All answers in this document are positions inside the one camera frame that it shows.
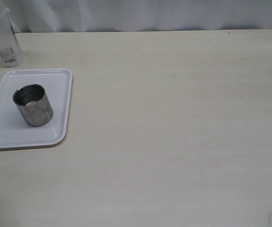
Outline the stainless steel cup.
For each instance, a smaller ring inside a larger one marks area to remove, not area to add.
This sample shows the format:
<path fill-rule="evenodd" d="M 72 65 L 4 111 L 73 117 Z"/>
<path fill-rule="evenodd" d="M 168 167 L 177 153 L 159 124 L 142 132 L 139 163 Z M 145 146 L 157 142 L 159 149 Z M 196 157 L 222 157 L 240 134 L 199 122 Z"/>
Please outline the stainless steel cup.
<path fill-rule="evenodd" d="M 51 121 L 53 109 L 43 86 L 28 84 L 17 89 L 13 102 L 27 125 L 40 127 Z"/>

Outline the clear plastic bottle with label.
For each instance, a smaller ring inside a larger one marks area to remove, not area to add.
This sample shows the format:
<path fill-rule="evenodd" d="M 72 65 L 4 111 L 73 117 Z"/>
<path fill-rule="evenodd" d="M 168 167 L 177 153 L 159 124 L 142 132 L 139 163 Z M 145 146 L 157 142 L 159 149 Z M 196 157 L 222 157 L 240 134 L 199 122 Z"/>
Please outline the clear plastic bottle with label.
<path fill-rule="evenodd" d="M 0 59 L 6 68 L 18 66 L 23 56 L 9 17 L 9 8 L 0 0 Z"/>

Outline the white plastic tray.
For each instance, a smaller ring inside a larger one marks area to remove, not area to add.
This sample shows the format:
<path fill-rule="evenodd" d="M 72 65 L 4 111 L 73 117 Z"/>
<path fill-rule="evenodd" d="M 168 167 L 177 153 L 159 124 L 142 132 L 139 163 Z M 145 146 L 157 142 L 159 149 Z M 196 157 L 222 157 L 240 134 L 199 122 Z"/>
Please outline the white plastic tray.
<path fill-rule="evenodd" d="M 0 81 L 0 150 L 51 147 L 67 131 L 73 73 L 12 70 Z"/>

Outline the white backdrop curtain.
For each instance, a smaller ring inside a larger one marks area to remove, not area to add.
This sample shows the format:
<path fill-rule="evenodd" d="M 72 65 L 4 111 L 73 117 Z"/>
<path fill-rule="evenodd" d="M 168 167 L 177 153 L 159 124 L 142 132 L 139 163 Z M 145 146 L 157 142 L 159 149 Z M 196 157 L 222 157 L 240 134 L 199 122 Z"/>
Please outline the white backdrop curtain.
<path fill-rule="evenodd" d="M 5 0 L 18 33 L 272 29 L 272 0 Z"/>

